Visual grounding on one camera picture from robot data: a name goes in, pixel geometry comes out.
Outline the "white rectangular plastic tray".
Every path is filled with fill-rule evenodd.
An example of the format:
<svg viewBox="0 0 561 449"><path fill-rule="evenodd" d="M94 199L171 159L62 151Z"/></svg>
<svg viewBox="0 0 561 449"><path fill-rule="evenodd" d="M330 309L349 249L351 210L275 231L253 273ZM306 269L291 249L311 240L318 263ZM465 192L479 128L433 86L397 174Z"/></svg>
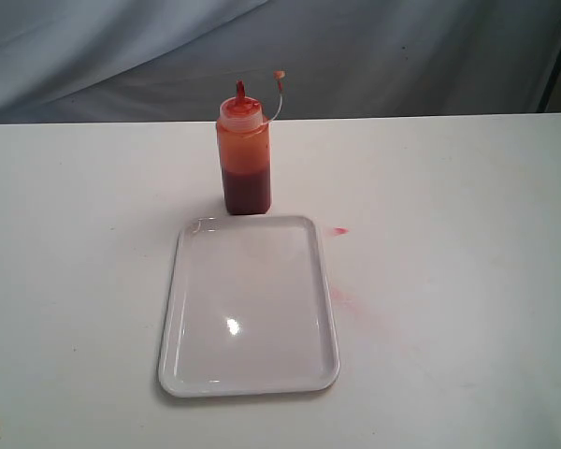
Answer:
<svg viewBox="0 0 561 449"><path fill-rule="evenodd" d="M201 218L179 234L158 362L175 398L318 392L340 368L324 255L300 215Z"/></svg>

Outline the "grey backdrop cloth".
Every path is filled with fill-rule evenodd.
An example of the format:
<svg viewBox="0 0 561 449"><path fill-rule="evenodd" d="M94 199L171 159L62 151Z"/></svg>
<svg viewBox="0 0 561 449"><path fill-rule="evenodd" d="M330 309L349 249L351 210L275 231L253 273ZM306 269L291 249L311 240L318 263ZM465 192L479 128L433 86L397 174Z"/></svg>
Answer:
<svg viewBox="0 0 561 449"><path fill-rule="evenodd" d="M530 112L561 1L0 1L0 123Z"/></svg>

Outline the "red sauce squeeze bottle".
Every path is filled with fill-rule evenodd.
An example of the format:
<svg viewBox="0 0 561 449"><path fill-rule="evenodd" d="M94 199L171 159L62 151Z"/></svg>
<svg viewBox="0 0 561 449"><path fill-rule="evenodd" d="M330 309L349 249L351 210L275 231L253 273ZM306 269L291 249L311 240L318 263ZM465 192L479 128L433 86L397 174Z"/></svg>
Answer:
<svg viewBox="0 0 561 449"><path fill-rule="evenodd" d="M281 113L284 103L283 71L274 79L279 92L276 111L267 117L260 100L246 93L242 80L235 95L219 107L215 123L223 200L231 215L259 215L272 204L270 124Z"/></svg>

